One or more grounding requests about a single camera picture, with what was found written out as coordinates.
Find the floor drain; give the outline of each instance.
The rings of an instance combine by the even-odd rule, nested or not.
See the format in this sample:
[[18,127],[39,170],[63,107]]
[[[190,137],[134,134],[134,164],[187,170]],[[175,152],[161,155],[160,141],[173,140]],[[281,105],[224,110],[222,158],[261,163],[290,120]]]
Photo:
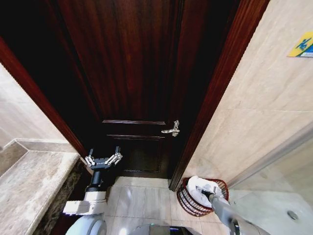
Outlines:
[[299,217],[297,216],[297,214],[294,213],[293,211],[287,211],[287,215],[288,215],[291,219],[293,219],[293,220],[298,220],[298,219],[299,219]]

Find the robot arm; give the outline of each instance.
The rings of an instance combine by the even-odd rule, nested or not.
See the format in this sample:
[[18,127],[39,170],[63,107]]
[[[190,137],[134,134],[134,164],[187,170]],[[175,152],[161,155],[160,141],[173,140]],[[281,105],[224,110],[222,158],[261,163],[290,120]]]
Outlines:
[[259,226],[239,216],[224,198],[201,188],[197,188],[197,190],[211,202],[215,214],[230,229],[231,235],[270,235]]
[[114,184],[115,166],[122,159],[120,147],[110,158],[95,159],[93,149],[85,157],[93,170],[90,185],[86,188],[83,201],[67,201],[63,213],[68,215],[83,215],[67,231],[67,235],[105,235],[107,226],[102,218],[106,208],[106,191]]

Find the beige tiled floor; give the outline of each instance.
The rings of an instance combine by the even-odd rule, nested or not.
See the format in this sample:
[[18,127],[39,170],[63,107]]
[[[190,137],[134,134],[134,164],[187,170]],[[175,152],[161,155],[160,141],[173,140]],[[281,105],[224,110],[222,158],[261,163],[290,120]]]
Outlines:
[[229,234],[213,213],[201,218],[186,213],[163,179],[119,177],[109,192],[105,220],[108,235],[127,235],[149,223],[190,227],[202,235]]

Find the blue and yellow label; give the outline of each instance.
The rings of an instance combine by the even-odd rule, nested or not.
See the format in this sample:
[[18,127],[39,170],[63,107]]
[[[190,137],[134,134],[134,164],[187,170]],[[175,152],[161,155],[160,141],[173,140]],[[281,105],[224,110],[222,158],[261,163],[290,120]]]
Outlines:
[[313,57],[313,32],[305,33],[288,56]]

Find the red wire basket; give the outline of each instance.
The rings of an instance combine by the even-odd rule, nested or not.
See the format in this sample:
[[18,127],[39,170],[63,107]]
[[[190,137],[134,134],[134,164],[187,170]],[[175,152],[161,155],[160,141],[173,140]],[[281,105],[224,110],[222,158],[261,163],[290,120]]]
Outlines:
[[[189,194],[186,188],[189,179],[190,178],[183,178],[182,185],[177,191],[177,199],[181,207],[183,207],[183,209],[188,214],[196,216],[196,217],[201,217],[206,214],[209,214],[210,212],[213,211],[212,208],[201,205]],[[227,188],[227,184],[223,180],[217,180],[217,179],[206,179],[206,180],[214,181],[215,183],[217,183],[218,186],[222,190],[222,194],[225,200],[228,200],[228,188]]]

